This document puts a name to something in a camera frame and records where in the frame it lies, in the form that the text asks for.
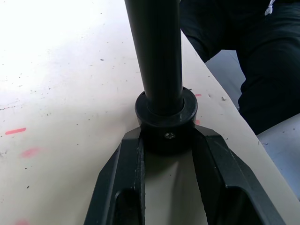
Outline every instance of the black metal frame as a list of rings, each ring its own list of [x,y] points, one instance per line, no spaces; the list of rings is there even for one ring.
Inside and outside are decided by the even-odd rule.
[[[101,170],[84,225],[145,225],[144,151],[192,151],[209,225],[284,225],[251,169],[211,129],[194,124],[197,100],[182,87],[178,0],[125,0],[145,92],[140,127]]]

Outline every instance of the person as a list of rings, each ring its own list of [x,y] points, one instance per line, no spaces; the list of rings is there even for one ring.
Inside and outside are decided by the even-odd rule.
[[[240,114],[255,134],[300,113],[300,2],[181,0],[180,27],[206,62],[236,50]]]

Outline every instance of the gray floor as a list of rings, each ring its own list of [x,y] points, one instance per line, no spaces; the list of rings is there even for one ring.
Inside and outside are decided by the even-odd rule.
[[[277,124],[257,137],[300,199],[300,114]]]
[[[245,81],[245,77],[240,69],[236,52],[222,50],[207,61],[206,66],[238,108],[238,99],[241,95],[240,86]]]

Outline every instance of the leg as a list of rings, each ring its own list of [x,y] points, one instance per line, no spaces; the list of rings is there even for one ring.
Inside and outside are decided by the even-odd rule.
[[[278,3],[237,49],[246,81],[240,113],[256,134],[300,113],[300,3]]]
[[[206,62],[221,50],[226,19],[213,0],[181,0],[180,27]]]

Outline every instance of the screw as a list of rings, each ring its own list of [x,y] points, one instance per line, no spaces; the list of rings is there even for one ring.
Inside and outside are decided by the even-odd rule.
[[[166,139],[173,139],[173,138],[175,138],[175,134],[174,133],[165,133],[165,138]]]

